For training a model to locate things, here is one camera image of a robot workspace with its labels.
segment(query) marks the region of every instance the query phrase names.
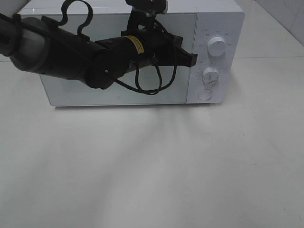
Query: round button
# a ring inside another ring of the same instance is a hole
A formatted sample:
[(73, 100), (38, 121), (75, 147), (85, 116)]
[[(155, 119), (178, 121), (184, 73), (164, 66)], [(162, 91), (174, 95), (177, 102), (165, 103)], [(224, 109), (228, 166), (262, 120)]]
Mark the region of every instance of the round button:
[(216, 68), (208, 67), (202, 73), (203, 82), (211, 84), (219, 80), (219, 72)]
[(199, 92), (199, 99), (202, 101), (208, 101), (212, 98), (212, 91), (209, 89), (204, 89)]
[(226, 45), (226, 40), (223, 37), (213, 37), (207, 43), (208, 52), (214, 57), (219, 57), (226, 52)]

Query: label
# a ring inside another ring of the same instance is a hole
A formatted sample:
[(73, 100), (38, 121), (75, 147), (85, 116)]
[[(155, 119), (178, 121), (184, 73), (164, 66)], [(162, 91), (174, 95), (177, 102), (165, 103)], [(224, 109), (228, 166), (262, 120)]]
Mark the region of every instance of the label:
[(125, 36), (125, 37), (127, 37), (129, 40), (132, 41), (132, 43), (134, 43), (138, 54), (144, 53), (143, 44), (139, 41), (138, 38), (136, 38), (135, 36)]

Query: white knob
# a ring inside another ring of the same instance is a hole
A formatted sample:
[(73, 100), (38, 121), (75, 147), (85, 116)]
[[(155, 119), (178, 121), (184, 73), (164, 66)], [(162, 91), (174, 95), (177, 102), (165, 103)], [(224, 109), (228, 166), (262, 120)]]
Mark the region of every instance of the white knob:
[(214, 57), (223, 55), (226, 52), (226, 40), (223, 37), (213, 37), (208, 43), (208, 52)]
[(216, 68), (209, 67), (203, 71), (203, 82), (210, 84), (219, 80), (219, 72)]

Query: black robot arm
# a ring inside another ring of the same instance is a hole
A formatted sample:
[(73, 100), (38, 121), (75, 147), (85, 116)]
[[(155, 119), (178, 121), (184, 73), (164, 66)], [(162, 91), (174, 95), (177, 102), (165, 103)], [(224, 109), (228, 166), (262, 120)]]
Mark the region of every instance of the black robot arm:
[[(68, 21), (67, 9), (74, 1), (87, 5), (86, 21), (77, 35), (60, 29)], [(66, 0), (62, 5), (63, 18), (56, 21), (43, 16), (21, 19), (0, 14), (0, 54), (10, 57), (16, 68), (42, 75), (80, 80), (91, 88), (107, 89), (116, 82), (132, 91), (154, 95), (174, 81), (177, 66), (192, 67), (197, 55), (181, 48), (182, 37), (170, 34), (155, 18), (168, 5), (166, 0), (126, 0), (133, 6), (128, 28), (120, 37), (90, 41), (82, 33), (93, 18), (92, 7), (83, 0)], [(153, 65), (160, 78), (154, 90), (142, 90), (138, 83), (140, 68)], [(162, 86), (159, 66), (174, 66), (171, 81)], [(136, 71), (136, 88), (118, 78)]]

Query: timer knob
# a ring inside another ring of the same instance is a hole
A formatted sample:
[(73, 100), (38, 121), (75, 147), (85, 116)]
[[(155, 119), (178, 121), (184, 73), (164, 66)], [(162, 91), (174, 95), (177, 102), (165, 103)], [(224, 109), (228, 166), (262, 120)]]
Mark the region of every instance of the timer knob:
[(207, 43), (208, 52), (214, 57), (219, 57), (226, 52), (226, 45), (225, 38), (220, 36), (213, 37)]
[(219, 72), (216, 68), (208, 67), (202, 73), (203, 82), (211, 84), (219, 80)]

